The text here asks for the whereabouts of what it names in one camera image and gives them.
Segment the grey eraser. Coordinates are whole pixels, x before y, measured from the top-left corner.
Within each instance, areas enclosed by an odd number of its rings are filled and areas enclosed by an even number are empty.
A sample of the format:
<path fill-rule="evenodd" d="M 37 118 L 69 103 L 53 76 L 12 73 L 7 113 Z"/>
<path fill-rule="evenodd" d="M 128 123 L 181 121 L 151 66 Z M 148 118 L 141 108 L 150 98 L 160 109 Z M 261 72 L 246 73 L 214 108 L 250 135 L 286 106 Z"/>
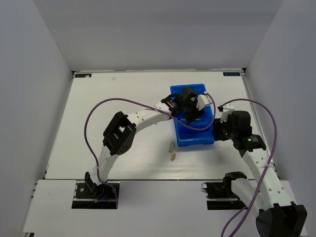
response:
<path fill-rule="evenodd" d="M 169 153 L 173 153 L 175 147 L 175 143 L 174 142 L 170 142 L 169 148 L 168 148 L 168 152 Z"/>

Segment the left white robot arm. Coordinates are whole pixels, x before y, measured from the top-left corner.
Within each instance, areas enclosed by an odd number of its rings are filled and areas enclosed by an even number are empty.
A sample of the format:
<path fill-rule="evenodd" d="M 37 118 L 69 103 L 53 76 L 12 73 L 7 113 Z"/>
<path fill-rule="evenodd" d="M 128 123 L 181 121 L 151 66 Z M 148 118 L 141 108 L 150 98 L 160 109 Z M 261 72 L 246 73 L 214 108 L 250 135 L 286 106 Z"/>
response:
<path fill-rule="evenodd" d="M 85 174 L 84 181 L 87 191 L 96 198 L 105 192 L 105 187 L 116 193 L 114 186 L 107 182 L 109 172 L 118 157 L 131 148 L 138 132 L 170 119 L 190 129 L 190 123 L 204 115 L 204 108 L 209 106 L 212 100 L 207 92 L 197 94 L 193 89 L 185 87 L 180 93 L 170 94 L 154 106 L 142 104 L 142 111 L 129 115 L 119 111 L 103 132 L 102 150 L 97 156 L 88 142 L 87 126 L 93 112 L 106 102 L 107 100 L 103 100 L 92 108 L 83 132 L 86 145 L 95 159 L 95 166 L 92 171 Z"/>

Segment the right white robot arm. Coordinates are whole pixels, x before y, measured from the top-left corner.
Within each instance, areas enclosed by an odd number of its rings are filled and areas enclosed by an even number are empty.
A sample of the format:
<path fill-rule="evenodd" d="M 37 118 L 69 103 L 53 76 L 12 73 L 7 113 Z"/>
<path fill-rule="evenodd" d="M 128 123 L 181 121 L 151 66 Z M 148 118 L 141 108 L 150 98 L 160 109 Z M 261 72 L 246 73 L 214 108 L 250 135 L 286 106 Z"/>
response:
<path fill-rule="evenodd" d="M 215 141 L 232 141 L 257 184 L 254 188 L 241 171 L 227 173 L 223 178 L 223 192 L 237 196 L 245 204 L 246 212 L 237 227 L 253 213 L 259 236 L 299 237 L 307 211 L 286 192 L 267 157 L 263 139 L 252 133 L 250 122 L 249 112 L 224 109 L 212 131 Z"/>

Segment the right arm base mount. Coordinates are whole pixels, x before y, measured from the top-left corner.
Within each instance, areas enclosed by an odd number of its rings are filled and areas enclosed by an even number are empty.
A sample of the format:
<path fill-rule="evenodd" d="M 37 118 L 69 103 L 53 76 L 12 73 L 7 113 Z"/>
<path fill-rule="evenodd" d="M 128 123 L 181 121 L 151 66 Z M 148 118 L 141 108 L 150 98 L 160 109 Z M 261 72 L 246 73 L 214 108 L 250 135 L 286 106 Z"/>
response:
<path fill-rule="evenodd" d="M 207 210 L 241 210 L 245 204 L 225 190 L 223 182 L 204 182 L 201 189 L 206 193 Z"/>

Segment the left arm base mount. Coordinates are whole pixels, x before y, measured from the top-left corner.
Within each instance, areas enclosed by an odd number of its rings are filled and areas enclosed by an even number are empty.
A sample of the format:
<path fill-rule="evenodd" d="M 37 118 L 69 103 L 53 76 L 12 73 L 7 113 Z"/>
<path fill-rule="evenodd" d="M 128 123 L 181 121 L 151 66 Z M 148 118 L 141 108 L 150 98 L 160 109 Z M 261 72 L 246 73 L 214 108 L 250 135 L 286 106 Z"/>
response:
<path fill-rule="evenodd" d="M 115 193 L 109 186 L 101 188 L 92 194 L 85 182 L 76 183 L 72 209 L 117 209 L 118 202 Z"/>

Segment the green pen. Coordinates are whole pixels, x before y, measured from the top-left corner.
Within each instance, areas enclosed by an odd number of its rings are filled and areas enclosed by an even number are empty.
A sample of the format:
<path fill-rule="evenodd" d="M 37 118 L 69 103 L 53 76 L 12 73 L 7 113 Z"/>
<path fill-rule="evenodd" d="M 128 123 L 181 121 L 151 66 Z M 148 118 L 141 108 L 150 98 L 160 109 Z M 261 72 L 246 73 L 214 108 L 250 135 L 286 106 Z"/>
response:
<path fill-rule="evenodd" d="M 186 123 L 190 123 L 190 122 L 202 122 L 202 121 L 205 121 L 203 118 L 197 118 L 195 120 L 192 120 L 192 121 L 187 121 L 185 120 L 184 118 L 180 119 L 181 122 L 186 122 Z"/>

